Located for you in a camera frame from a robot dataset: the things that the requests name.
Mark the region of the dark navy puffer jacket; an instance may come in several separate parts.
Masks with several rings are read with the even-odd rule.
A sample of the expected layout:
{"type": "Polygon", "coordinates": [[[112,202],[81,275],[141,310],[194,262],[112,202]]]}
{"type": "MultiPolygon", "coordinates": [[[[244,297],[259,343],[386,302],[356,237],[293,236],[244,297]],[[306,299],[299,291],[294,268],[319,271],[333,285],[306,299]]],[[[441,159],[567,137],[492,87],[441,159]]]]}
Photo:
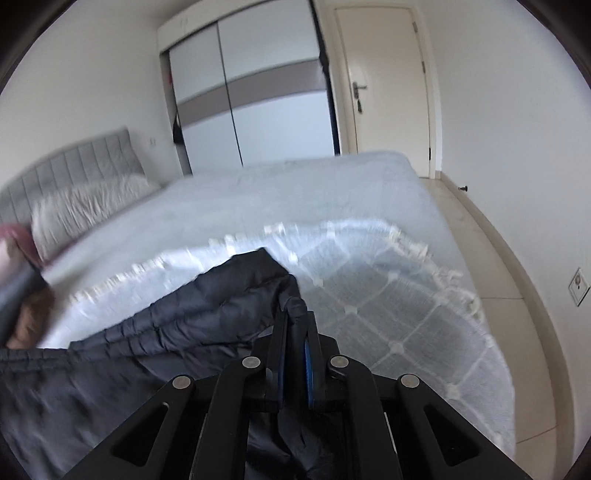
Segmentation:
{"type": "Polygon", "coordinates": [[[64,349],[3,350],[2,477],[63,477],[174,377],[219,374],[277,313],[303,310],[297,279],[259,249],[64,349]]]}

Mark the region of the cream bedroom door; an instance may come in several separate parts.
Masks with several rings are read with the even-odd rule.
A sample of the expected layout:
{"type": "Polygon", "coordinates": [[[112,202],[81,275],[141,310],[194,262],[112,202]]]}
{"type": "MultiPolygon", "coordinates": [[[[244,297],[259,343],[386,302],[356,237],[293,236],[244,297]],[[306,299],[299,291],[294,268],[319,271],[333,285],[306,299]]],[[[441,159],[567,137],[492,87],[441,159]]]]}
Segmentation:
{"type": "Polygon", "coordinates": [[[430,176],[431,135],[426,65],[410,9],[335,9],[353,103],[356,151],[398,151],[416,174],[430,176]],[[367,85],[356,111],[353,81],[367,85]]]}

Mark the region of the white bed mattress sheet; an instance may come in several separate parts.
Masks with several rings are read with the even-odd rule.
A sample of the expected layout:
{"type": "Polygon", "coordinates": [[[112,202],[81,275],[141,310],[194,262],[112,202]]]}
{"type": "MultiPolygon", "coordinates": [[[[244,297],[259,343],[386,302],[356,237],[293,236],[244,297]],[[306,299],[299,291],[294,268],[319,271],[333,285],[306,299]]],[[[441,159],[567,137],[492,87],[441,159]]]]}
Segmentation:
{"type": "Polygon", "coordinates": [[[65,308],[77,294],[164,252],[266,227],[384,220],[475,285],[435,199],[398,152],[298,160],[178,180],[93,227],[43,272],[65,308]]]}

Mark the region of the grey padded headboard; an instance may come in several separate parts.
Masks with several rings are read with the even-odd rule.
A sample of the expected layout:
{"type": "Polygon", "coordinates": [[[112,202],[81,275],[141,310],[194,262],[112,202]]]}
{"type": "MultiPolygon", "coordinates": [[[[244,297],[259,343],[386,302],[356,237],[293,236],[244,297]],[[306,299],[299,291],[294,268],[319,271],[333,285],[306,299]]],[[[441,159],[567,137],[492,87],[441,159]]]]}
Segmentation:
{"type": "Polygon", "coordinates": [[[38,200],[66,187],[143,173],[126,128],[83,140],[47,155],[3,186],[1,222],[29,223],[38,200]]]}

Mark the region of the brown fur hood trim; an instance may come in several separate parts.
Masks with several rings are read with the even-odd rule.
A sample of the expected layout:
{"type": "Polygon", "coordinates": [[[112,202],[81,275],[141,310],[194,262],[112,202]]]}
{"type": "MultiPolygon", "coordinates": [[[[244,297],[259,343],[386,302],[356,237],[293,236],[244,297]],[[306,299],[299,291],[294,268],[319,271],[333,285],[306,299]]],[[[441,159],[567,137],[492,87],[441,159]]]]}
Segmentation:
{"type": "Polygon", "coordinates": [[[29,295],[21,305],[6,347],[12,350],[35,348],[45,334],[54,303],[55,295],[49,287],[29,295]]]}

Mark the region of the white sliding wardrobe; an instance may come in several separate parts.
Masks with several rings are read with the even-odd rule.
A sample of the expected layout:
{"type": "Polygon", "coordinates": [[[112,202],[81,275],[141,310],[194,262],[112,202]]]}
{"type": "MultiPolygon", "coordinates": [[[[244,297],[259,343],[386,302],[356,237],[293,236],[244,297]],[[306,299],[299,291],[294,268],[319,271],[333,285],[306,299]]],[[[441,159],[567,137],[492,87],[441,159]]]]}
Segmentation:
{"type": "Polygon", "coordinates": [[[157,30],[190,173],[335,156],[335,101],[311,1],[198,1],[157,30]]]}

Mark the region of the white cream pillow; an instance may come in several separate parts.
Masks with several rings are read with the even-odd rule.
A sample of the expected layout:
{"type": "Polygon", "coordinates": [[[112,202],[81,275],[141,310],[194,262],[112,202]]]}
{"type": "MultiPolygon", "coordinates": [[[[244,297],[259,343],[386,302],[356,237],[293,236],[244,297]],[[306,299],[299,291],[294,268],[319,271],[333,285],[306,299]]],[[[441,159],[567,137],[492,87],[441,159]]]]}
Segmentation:
{"type": "Polygon", "coordinates": [[[155,194],[160,185],[139,174],[66,187],[43,196],[33,207],[32,238],[43,263],[94,227],[155,194]]]}

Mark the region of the dark green coat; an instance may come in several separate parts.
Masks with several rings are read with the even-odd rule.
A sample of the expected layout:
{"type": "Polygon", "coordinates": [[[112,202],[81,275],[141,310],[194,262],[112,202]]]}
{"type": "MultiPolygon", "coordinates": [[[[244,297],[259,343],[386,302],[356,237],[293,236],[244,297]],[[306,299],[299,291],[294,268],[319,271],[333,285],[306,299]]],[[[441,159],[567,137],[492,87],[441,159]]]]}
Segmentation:
{"type": "Polygon", "coordinates": [[[1,283],[1,347],[15,330],[23,302],[47,286],[38,268],[27,261],[1,283]]]}

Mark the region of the pink folded quilt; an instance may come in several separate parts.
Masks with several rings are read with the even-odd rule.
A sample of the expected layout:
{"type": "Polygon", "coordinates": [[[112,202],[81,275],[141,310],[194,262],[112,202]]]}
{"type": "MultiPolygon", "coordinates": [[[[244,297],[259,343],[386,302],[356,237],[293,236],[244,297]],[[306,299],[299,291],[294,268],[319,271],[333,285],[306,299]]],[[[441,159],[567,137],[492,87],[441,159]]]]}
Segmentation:
{"type": "Polygon", "coordinates": [[[35,270],[41,267],[41,260],[30,229],[21,224],[2,224],[1,285],[20,273],[25,266],[35,270]]]}

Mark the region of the wall power socket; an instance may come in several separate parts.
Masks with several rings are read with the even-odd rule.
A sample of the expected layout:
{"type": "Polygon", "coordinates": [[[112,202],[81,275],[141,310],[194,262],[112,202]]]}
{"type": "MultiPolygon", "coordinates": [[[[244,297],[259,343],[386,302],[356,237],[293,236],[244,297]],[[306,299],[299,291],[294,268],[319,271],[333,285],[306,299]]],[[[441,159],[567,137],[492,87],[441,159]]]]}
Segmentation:
{"type": "Polygon", "coordinates": [[[578,268],[568,285],[568,291],[576,307],[580,307],[585,297],[590,292],[590,283],[586,279],[583,270],[578,268]]]}

